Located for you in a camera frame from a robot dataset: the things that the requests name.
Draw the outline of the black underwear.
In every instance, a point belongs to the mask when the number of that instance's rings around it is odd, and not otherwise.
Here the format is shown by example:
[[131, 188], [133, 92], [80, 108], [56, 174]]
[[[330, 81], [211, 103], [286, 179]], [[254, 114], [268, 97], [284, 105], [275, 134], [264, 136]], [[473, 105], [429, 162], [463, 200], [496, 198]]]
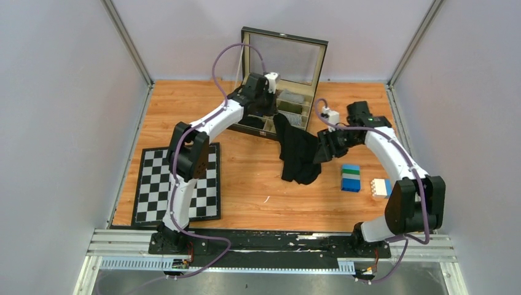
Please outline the black underwear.
[[309, 185], [321, 173], [321, 165], [314, 163], [318, 138], [290, 124], [283, 114], [273, 116], [276, 138], [280, 144], [280, 160], [283, 161], [281, 179], [287, 182]]

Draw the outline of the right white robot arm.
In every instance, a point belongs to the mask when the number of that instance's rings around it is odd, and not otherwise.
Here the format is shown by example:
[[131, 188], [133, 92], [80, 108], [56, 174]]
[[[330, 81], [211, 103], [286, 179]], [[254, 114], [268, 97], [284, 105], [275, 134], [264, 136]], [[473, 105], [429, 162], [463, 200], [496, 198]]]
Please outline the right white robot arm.
[[345, 125], [328, 104], [318, 106], [325, 101], [318, 99], [313, 106], [318, 119], [327, 125], [317, 133], [314, 161], [329, 162], [363, 144], [378, 158], [393, 187], [383, 214], [354, 226], [349, 242], [354, 254], [367, 256], [379, 246], [411, 238], [414, 232], [423, 232], [424, 239], [416, 241], [428, 244], [431, 231], [439, 229], [444, 219], [443, 178], [422, 169], [399, 142], [390, 121], [385, 116], [373, 115], [366, 101], [347, 106]]

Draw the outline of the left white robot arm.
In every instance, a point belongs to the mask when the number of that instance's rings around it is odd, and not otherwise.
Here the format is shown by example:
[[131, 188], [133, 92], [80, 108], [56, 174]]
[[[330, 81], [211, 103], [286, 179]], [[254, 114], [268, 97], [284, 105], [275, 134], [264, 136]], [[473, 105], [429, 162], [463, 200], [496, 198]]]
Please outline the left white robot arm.
[[276, 114], [278, 73], [250, 74], [246, 82], [225, 96], [213, 111], [190, 124], [174, 127], [167, 152], [168, 205], [151, 244], [167, 253], [183, 253], [188, 246], [189, 208], [195, 185], [206, 173], [210, 143], [248, 115]]

